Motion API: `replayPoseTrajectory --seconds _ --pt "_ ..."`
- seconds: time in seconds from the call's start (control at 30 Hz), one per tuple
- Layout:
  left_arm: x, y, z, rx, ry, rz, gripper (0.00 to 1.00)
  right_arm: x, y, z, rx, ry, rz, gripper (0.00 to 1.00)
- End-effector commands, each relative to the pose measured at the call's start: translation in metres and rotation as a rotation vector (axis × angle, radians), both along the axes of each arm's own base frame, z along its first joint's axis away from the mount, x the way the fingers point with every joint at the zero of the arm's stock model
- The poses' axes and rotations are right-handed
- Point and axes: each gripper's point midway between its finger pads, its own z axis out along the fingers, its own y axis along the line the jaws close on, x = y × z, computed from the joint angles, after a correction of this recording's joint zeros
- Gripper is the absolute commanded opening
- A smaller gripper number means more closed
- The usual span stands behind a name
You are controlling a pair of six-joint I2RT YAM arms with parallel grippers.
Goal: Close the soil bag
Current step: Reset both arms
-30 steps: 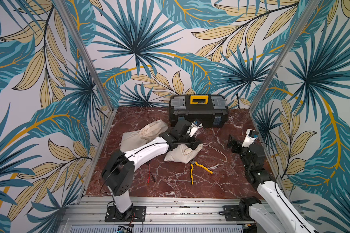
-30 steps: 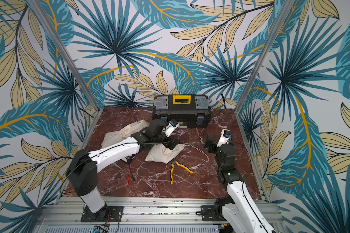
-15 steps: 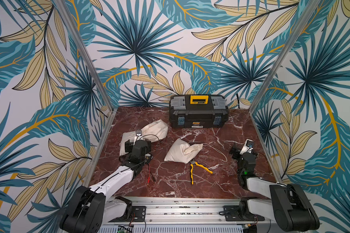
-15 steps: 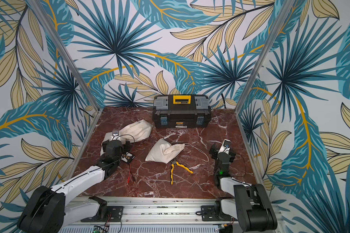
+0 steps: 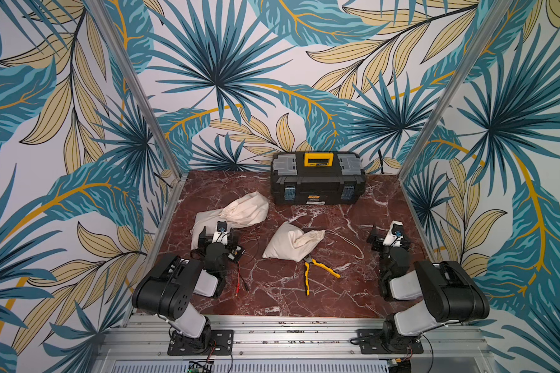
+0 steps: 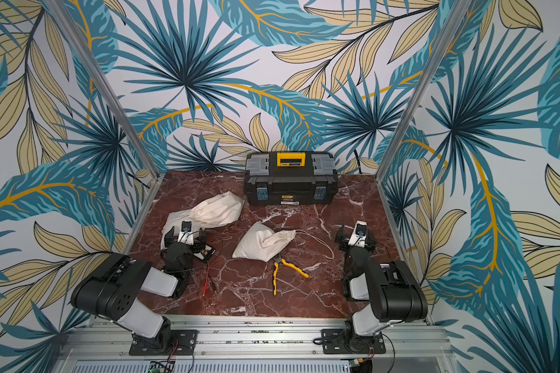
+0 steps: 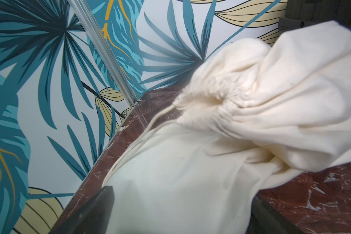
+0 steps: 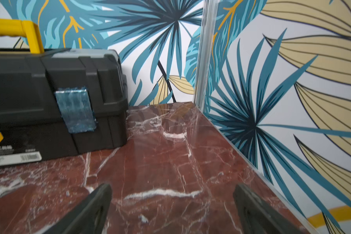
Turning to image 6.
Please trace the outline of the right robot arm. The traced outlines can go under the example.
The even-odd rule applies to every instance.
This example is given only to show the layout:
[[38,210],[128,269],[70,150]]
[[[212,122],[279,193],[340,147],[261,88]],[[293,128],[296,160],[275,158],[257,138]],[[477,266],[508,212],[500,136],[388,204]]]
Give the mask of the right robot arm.
[[382,331],[400,323],[424,320],[428,302],[418,281],[402,260],[378,264],[371,260],[376,239],[365,222],[351,234],[340,228],[334,241],[345,253],[342,289],[349,301],[366,302],[343,327],[323,329],[314,340],[324,354],[383,354]]

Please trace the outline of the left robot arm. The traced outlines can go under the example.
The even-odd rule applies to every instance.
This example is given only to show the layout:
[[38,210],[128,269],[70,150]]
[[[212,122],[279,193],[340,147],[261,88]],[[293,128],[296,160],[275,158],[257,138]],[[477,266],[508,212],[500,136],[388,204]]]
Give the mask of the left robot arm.
[[173,329],[171,321],[138,300],[140,292],[180,298],[190,282],[193,259],[207,261],[206,234],[201,228],[172,228],[164,235],[163,270],[149,261],[114,253],[74,289],[71,304],[115,323],[132,334],[131,356],[190,356],[198,332]]

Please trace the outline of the cream cloth drawstring bag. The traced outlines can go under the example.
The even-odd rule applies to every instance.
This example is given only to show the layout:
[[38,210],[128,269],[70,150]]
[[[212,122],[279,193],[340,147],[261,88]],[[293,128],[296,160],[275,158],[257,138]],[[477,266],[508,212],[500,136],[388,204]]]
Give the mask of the cream cloth drawstring bag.
[[326,242],[313,236],[312,234],[301,229],[284,229],[275,232],[261,222],[256,222],[245,233],[239,241],[236,249],[233,251],[233,259],[249,259],[259,260],[262,262],[270,261],[274,256],[280,254],[298,234],[304,234],[313,238],[316,242],[325,246],[330,250],[331,256],[327,259],[334,259],[335,254],[332,248]]

